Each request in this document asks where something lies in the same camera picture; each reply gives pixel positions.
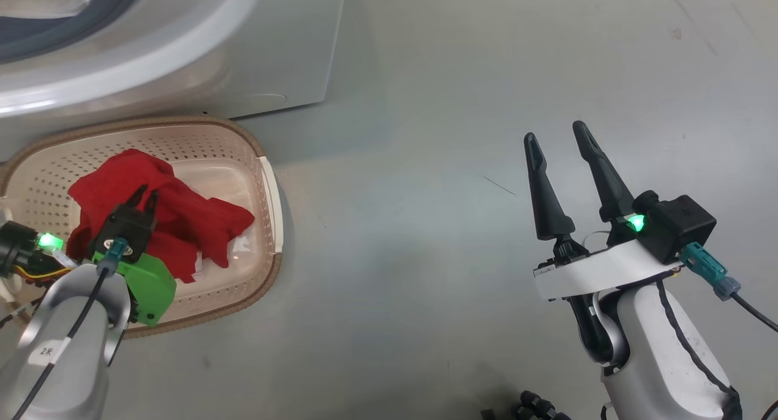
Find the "cable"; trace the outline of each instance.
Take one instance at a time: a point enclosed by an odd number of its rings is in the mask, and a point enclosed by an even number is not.
[[[86,304],[84,305],[84,308],[81,309],[81,313],[78,315],[78,318],[75,319],[75,323],[73,323],[73,327],[70,328],[69,332],[67,332],[67,335],[64,337],[64,340],[62,340],[59,350],[57,351],[55,356],[53,356],[53,358],[48,363],[48,365],[46,365],[46,368],[44,368],[44,372],[42,372],[41,375],[38,376],[35,385],[33,385],[33,389],[30,390],[30,393],[28,393],[27,397],[24,399],[22,406],[19,407],[19,411],[16,412],[16,415],[14,415],[12,420],[20,420],[24,415],[24,413],[27,411],[27,409],[30,408],[30,405],[33,403],[33,399],[35,399],[35,396],[38,395],[38,392],[41,390],[41,387],[44,386],[46,379],[48,379],[48,376],[51,374],[51,370],[53,370],[53,366],[55,365],[59,357],[62,356],[64,350],[66,350],[67,344],[70,343],[70,340],[72,340],[73,337],[75,337],[75,333],[78,332],[78,329],[81,328],[81,324],[86,319],[86,315],[89,313],[89,310],[92,309],[92,304],[95,303],[95,299],[97,298],[97,293],[100,292],[100,288],[103,286],[103,282],[105,281],[106,276],[108,276],[108,268],[103,268],[103,270],[100,272],[100,276],[97,278],[97,283],[95,283],[95,287],[92,288],[92,292],[89,293],[89,298],[86,299]]]
[[[9,321],[13,320],[15,317],[20,315],[22,312],[30,309],[31,307],[37,305],[38,303],[41,303],[42,300],[43,300],[42,297],[36,298],[33,301],[30,301],[30,303],[28,303],[28,304],[26,304],[26,305],[24,305],[22,307],[19,307],[16,310],[13,310],[11,313],[6,315],[2,320],[0,320],[0,329],[2,329],[3,326],[5,326],[6,323],[8,323]]]
[[[606,234],[606,235],[610,234],[610,232],[608,230],[597,230],[597,232],[589,233],[588,235],[583,237],[583,241],[581,241],[581,245],[582,246],[586,246],[586,240],[589,239],[589,236],[595,235],[597,233],[603,233],[603,234]]]
[[[61,274],[69,273],[72,270],[71,268],[62,268],[61,270],[52,271],[51,273],[46,273],[46,274],[30,274],[25,270],[25,268],[22,268],[20,265],[14,265],[14,269],[16,269],[19,272],[19,274],[22,275],[22,277],[33,279],[33,280],[53,278]]]
[[[664,314],[667,316],[667,321],[669,321],[670,326],[672,326],[673,330],[675,331],[675,336],[678,338],[681,346],[683,346],[684,350],[689,353],[689,356],[692,358],[694,365],[696,365],[697,368],[699,368],[700,371],[705,374],[705,377],[708,378],[708,381],[718,387],[722,393],[725,393],[730,397],[730,399],[725,402],[725,406],[722,406],[721,408],[723,414],[725,414],[723,415],[722,420],[742,419],[743,409],[740,404],[740,393],[738,393],[733,387],[727,387],[725,384],[723,384],[723,382],[720,381],[719,378],[717,378],[714,373],[711,372],[705,363],[703,363],[703,360],[697,356],[694,348],[692,348],[689,340],[686,339],[686,335],[684,335],[683,331],[681,330],[681,325],[678,324],[678,320],[675,318],[675,313],[673,312],[673,308],[670,306],[670,301],[667,300],[667,291],[664,290],[664,283],[661,280],[656,281],[656,289],[659,290],[659,301],[662,303]]]
[[[733,292],[731,295],[732,298],[734,298],[734,301],[737,301],[737,304],[743,307],[743,309],[747,310],[751,313],[754,317],[756,317],[759,321],[766,324],[768,328],[773,329],[773,331],[778,332],[778,324],[775,324],[770,318],[765,317],[761,312],[756,310],[753,306],[748,304],[748,301],[745,301],[745,298],[742,298],[741,296],[737,295],[736,292]]]
[[[770,416],[775,414],[776,411],[778,411],[778,401],[774,401],[770,408],[767,408],[765,414],[762,415],[762,420],[770,420]]]
[[[613,408],[613,402],[603,404],[600,410],[600,420],[608,420],[608,409]]]

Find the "basket rim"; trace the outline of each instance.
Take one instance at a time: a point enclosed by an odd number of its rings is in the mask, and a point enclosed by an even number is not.
[[[44,151],[46,148],[50,148],[51,146],[57,146],[62,143],[86,139],[88,137],[100,136],[103,134],[114,134],[120,133],[122,131],[131,131],[134,129],[164,128],[166,126],[179,125],[212,125],[228,129],[247,141],[247,143],[249,143],[253,149],[253,152],[255,152],[256,157],[264,157],[264,151],[262,150],[262,147],[258,142],[256,142],[255,138],[251,136],[250,132],[248,132],[239,124],[236,124],[228,119],[194,115],[130,119],[115,123],[107,123],[98,126],[75,129],[73,131],[46,137],[45,139],[33,142],[27,148],[24,148],[22,151],[14,154],[13,157],[11,157],[11,159],[9,159],[8,162],[2,166],[2,168],[0,168],[0,196],[7,195],[8,184],[11,181],[11,176],[14,174],[14,171],[19,168],[19,165],[21,165],[31,155]]]
[[[231,132],[241,136],[247,143],[250,144],[256,157],[264,157],[264,151],[262,147],[253,138],[246,129],[242,128],[237,123],[228,119],[214,118],[210,116],[199,115],[184,115],[184,116],[165,116],[155,118],[142,118],[142,119],[129,119],[118,121],[114,123],[101,124],[97,126],[90,126],[81,129],[75,129],[63,134],[58,134],[52,137],[46,137],[45,139],[36,141],[27,148],[22,149],[18,153],[6,162],[2,168],[0,168],[0,196],[6,196],[8,191],[8,185],[11,180],[11,176],[14,174],[19,166],[25,162],[30,156],[40,151],[44,151],[51,146],[57,146],[62,143],[72,142],[75,140],[86,139],[88,137],[100,136],[103,134],[114,134],[123,131],[131,131],[134,129],[147,129],[147,128],[164,128],[166,126],[181,126],[181,125],[210,125],[219,126],[224,129],[228,129]],[[270,272],[267,273],[267,277],[260,287],[254,290],[249,296],[225,305],[218,309],[212,309],[211,311],[204,312],[198,315],[192,315],[191,317],[179,318],[178,320],[161,323],[153,328],[146,326],[145,328],[133,328],[127,329],[125,333],[126,339],[133,339],[139,337],[147,337],[150,335],[163,334],[170,331],[177,331],[177,329],[189,328],[189,326],[195,326],[208,321],[217,320],[217,318],[226,317],[232,313],[236,313],[252,304],[256,303],[264,294],[270,289],[278,277],[278,271],[281,270],[281,253],[275,253],[272,255],[272,263],[270,264]],[[19,303],[10,301],[6,303],[5,307],[9,310],[14,310],[19,307]],[[17,319],[24,326],[27,326],[30,322],[30,317],[27,313],[19,316]]]

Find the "yellow wire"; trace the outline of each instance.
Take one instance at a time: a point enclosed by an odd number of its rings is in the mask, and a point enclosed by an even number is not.
[[[54,276],[59,276],[60,274],[64,274],[64,273],[67,273],[68,271],[70,271],[70,268],[62,268],[61,270],[56,270],[56,271],[48,273],[48,274],[36,274],[36,275],[33,275],[33,274],[30,274],[27,271],[25,271],[24,268],[20,267],[19,265],[15,265],[14,268],[16,268],[17,270],[21,271],[21,273],[25,277],[31,278],[31,279],[53,278]]]

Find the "blue connector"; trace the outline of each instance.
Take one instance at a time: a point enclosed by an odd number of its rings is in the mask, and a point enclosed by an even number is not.
[[[106,241],[105,244],[109,244],[110,247],[105,253],[100,262],[97,263],[97,273],[102,275],[103,269],[108,270],[106,277],[110,277],[116,273],[119,269],[119,262],[122,261],[122,257],[125,256],[125,252],[129,246],[129,243],[124,238],[115,238],[111,241]]]
[[[684,246],[680,256],[681,262],[701,278],[714,287],[714,292],[726,301],[733,293],[740,290],[740,284],[733,278],[727,276],[727,268],[724,268],[715,257],[708,253],[698,243],[691,243]]]

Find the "green led light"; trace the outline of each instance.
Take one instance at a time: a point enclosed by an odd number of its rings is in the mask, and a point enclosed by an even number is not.
[[[64,241],[53,234],[44,233],[38,238],[38,245],[44,249],[62,249]]]
[[[645,217],[643,215],[635,215],[627,219],[628,225],[635,232],[640,232],[645,226]]]

